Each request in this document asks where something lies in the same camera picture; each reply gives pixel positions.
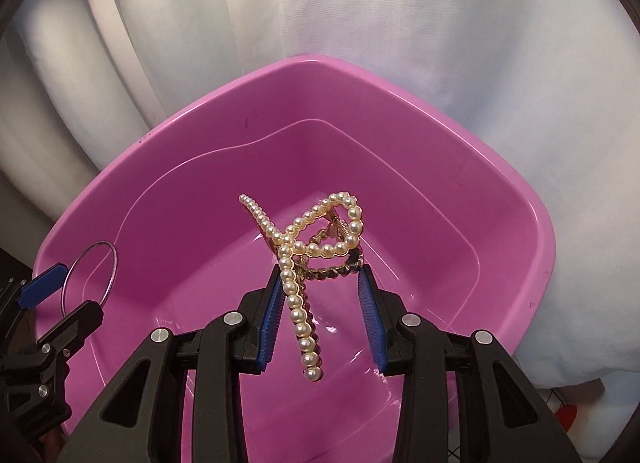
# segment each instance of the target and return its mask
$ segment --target pearl hair claw clip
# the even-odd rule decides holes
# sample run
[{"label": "pearl hair claw clip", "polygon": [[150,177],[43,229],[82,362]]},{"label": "pearl hair claw clip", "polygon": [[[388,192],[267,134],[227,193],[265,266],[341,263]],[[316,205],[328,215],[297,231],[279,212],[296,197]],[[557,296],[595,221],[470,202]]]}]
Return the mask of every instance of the pearl hair claw clip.
[{"label": "pearl hair claw clip", "polygon": [[[358,267],[362,266],[362,253],[358,249],[360,235],[364,230],[362,208],[358,206],[357,198],[348,192],[333,193],[313,205],[311,210],[303,213],[301,217],[295,218],[293,223],[281,232],[252,198],[242,194],[239,200],[251,212],[262,236],[278,258],[282,289],[290,309],[289,317],[298,338],[298,348],[305,367],[304,375],[307,380],[318,382],[322,378],[322,361],[318,354],[318,340],[314,334],[312,315],[306,298],[305,279],[348,275],[355,273]],[[347,210],[350,220],[348,223],[340,219],[335,211],[335,208],[340,206]],[[322,217],[329,221],[325,230],[313,236],[309,243],[298,240],[300,232]],[[336,237],[339,240],[334,245],[326,243],[321,246],[320,242],[328,237]],[[332,259],[347,254],[350,255],[349,259],[340,266],[319,269],[307,267],[309,258]]]}]

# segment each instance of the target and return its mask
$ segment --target white curtain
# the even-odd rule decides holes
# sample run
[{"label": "white curtain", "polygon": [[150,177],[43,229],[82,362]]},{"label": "white curtain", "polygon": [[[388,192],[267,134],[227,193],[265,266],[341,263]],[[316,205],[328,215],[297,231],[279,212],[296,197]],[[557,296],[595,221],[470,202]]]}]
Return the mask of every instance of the white curtain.
[{"label": "white curtain", "polygon": [[[168,115],[283,56],[319,53],[486,141],[538,191],[558,242],[518,360],[540,387],[606,377],[609,424],[624,425],[640,399],[640,36],[618,0],[115,1]],[[0,140],[19,149],[0,151],[0,169],[53,219],[94,164],[148,130],[92,8],[26,0],[14,26],[31,60],[15,32],[0,46]],[[598,457],[622,427],[580,428],[578,447]]]}]

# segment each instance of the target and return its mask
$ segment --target pink plastic basin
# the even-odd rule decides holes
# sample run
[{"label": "pink plastic basin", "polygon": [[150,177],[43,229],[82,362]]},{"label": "pink plastic basin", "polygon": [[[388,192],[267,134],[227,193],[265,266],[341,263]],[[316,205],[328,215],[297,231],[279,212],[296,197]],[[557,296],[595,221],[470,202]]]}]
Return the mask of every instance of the pink plastic basin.
[{"label": "pink plastic basin", "polygon": [[[364,252],[381,287],[441,329],[488,329],[513,352],[555,256],[533,189],[429,104],[340,60],[296,57],[214,91],[141,138],[47,236],[36,273],[69,265],[99,239],[120,257],[103,326],[70,361],[66,427],[151,330],[202,328],[266,284],[274,257],[239,194],[284,227],[340,190],[364,209]],[[79,263],[68,309],[99,299],[111,269],[104,254]],[[283,318],[266,373],[241,379],[250,461],[390,461],[402,380],[372,364],[356,277],[311,282],[308,294],[325,377],[303,379]],[[38,308],[38,334],[59,319],[52,297]],[[184,461],[190,431],[187,419]]]}]

